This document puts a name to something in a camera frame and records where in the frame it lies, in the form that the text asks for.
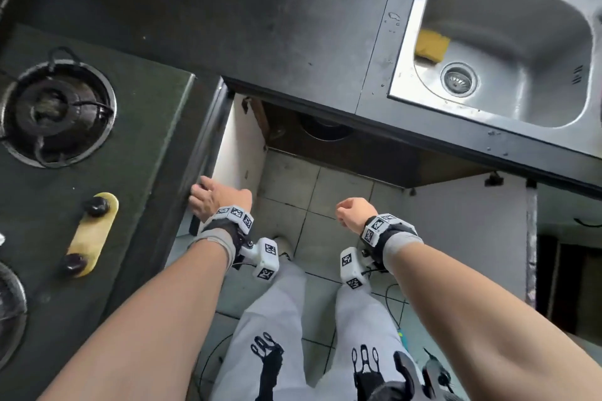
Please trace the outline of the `person's right hand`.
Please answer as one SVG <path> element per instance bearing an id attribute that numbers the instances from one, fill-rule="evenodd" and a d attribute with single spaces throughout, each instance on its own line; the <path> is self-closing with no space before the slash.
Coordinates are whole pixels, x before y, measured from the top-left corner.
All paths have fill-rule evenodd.
<path id="1" fill-rule="evenodd" d="M 359 236 L 362 234 L 366 222 L 377 216 L 378 212 L 364 198 L 347 198 L 344 201 L 351 201 L 351 208 L 347 218 L 348 229 Z"/>

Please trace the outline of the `white cabinet door black edge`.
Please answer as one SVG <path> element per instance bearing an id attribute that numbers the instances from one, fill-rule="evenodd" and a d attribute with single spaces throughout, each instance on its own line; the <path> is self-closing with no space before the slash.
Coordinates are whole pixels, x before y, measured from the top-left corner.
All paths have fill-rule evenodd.
<path id="1" fill-rule="evenodd" d="M 224 127 L 218 127 L 218 140 L 212 141 L 212 147 L 216 149 L 215 157 L 213 152 L 209 152 L 209 165 L 212 169 L 209 174 L 201 176 L 210 177 L 238 190 L 250 190 L 253 205 L 266 161 L 265 139 L 249 97 L 229 91 L 226 103 L 227 112 L 224 116 L 227 119 Z M 199 221 L 196 228 L 189 231 L 192 236 L 196 236 L 204 225 L 197 217 L 196 219 Z"/>

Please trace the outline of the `person's left forearm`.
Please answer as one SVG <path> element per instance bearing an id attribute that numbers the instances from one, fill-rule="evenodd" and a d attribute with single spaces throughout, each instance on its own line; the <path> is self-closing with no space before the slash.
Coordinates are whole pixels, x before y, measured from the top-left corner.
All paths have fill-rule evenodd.
<path id="1" fill-rule="evenodd" d="M 118 308 L 39 401 L 184 401 L 228 269 L 200 240 Z"/>

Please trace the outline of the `person's right forearm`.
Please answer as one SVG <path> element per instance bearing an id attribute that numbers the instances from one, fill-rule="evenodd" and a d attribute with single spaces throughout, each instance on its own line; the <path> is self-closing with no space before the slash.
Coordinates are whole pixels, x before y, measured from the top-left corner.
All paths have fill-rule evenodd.
<path id="1" fill-rule="evenodd" d="M 472 401 L 602 401 L 602 367 L 481 273 L 412 243 L 393 275 Z"/>

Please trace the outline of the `white shoe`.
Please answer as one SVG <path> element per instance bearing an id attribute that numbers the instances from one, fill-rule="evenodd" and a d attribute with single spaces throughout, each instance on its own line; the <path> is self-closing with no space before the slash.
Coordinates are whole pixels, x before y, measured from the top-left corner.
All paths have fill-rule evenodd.
<path id="1" fill-rule="evenodd" d="M 294 248 L 292 247 L 290 241 L 285 236 L 275 236 L 273 241 L 276 244 L 279 261 L 288 260 L 293 262 Z"/>

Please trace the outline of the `dark round pot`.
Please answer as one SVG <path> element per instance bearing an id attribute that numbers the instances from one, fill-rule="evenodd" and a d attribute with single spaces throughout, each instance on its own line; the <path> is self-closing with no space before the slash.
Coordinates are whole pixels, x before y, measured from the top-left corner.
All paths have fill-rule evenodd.
<path id="1" fill-rule="evenodd" d="M 297 119 L 309 136 L 324 142 L 340 141 L 348 138 L 354 132 L 354 129 L 347 125 L 304 113 L 298 113 Z"/>

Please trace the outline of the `black glass gas stove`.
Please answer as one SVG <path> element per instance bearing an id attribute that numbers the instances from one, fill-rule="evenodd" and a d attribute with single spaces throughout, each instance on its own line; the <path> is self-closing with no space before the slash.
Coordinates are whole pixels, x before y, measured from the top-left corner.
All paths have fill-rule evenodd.
<path id="1" fill-rule="evenodd" d="M 169 145 L 194 85 L 189 72 L 26 25 L 0 34 L 0 69 L 17 77 L 59 46 L 108 78 L 117 117 L 102 146 L 66 168 L 29 166 L 0 145 L 0 262 L 18 276 L 28 305 L 24 336 L 0 371 L 0 401 L 35 401 L 138 283 L 127 280 L 128 253 L 140 225 L 155 222 L 148 202 L 172 160 Z M 119 200 L 107 241 L 88 275 L 65 277 L 59 263 L 83 204 L 100 192 Z"/>

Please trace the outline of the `black stove knob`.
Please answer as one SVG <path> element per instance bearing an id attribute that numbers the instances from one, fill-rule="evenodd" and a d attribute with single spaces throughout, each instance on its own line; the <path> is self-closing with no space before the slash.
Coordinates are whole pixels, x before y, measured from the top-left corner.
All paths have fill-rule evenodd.
<path id="1" fill-rule="evenodd" d="M 82 253 L 67 253 L 59 263 L 59 271 L 65 277 L 79 276 L 88 265 L 88 257 Z"/>
<path id="2" fill-rule="evenodd" d="M 103 196 L 94 196 L 84 202 L 83 208 L 86 215 L 93 218 L 100 218 L 110 211 L 111 204 L 109 203 L 109 199 Z"/>

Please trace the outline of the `yellow knob panel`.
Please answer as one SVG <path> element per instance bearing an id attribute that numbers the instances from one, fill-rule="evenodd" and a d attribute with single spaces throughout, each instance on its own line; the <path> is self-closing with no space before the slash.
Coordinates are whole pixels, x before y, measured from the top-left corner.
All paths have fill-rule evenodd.
<path id="1" fill-rule="evenodd" d="M 65 254 L 86 254 L 88 265 L 79 276 L 72 278 L 86 276 L 95 268 L 119 210 L 119 200 L 112 193 L 100 192 L 95 196 L 103 196 L 109 199 L 111 209 L 105 216 L 100 218 L 90 217 L 84 211 Z"/>

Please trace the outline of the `white cabinet door with hinges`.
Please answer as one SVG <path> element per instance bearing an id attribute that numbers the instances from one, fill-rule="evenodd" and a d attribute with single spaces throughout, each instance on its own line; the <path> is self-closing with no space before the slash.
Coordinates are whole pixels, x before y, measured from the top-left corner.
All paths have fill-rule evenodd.
<path id="1" fill-rule="evenodd" d="M 537 183 L 478 175 L 404 193 L 400 216 L 426 244 L 536 305 Z"/>

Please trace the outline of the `black gas burner with grate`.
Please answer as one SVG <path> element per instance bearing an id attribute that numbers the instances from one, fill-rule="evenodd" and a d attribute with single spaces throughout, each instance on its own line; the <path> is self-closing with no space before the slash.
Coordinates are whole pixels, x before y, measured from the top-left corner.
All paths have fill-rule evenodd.
<path id="1" fill-rule="evenodd" d="M 28 305 L 18 276 L 0 262 L 0 371 L 10 362 L 24 336 Z"/>
<path id="2" fill-rule="evenodd" d="M 54 47 L 46 62 L 12 76 L 0 97 L 0 145 L 19 162 L 61 169 L 91 156 L 117 117 L 115 91 L 100 70 L 71 48 Z"/>

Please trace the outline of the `round metal sink drain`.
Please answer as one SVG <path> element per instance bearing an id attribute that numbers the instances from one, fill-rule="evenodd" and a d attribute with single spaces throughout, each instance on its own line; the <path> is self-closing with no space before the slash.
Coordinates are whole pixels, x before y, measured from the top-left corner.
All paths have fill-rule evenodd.
<path id="1" fill-rule="evenodd" d="M 442 88 L 451 96 L 466 98 L 478 88 L 478 76 L 466 63 L 448 63 L 440 73 Z"/>

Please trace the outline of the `yellow sponge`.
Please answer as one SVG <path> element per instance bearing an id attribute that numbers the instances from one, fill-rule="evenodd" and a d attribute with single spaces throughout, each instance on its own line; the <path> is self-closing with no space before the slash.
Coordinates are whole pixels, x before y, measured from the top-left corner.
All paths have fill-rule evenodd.
<path id="1" fill-rule="evenodd" d="M 441 63 L 449 48 L 451 39 L 439 32 L 421 29 L 415 45 L 415 57 L 432 63 Z"/>

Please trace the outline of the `dark wooden cabinet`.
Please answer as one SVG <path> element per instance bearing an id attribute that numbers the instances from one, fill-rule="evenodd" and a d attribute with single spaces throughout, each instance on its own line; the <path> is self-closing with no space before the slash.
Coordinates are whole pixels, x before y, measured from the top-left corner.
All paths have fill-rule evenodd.
<path id="1" fill-rule="evenodd" d="M 602 346 L 602 200 L 539 184 L 537 310 Z"/>

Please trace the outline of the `stainless steel sink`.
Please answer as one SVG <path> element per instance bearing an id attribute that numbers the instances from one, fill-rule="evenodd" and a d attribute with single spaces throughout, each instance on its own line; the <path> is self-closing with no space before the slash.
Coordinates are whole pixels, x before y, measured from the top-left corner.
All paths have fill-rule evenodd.
<path id="1" fill-rule="evenodd" d="M 451 39 L 441 63 L 415 57 L 421 29 Z M 442 88 L 451 62 L 471 96 Z M 602 159 L 602 0 L 414 0 L 389 96 Z"/>

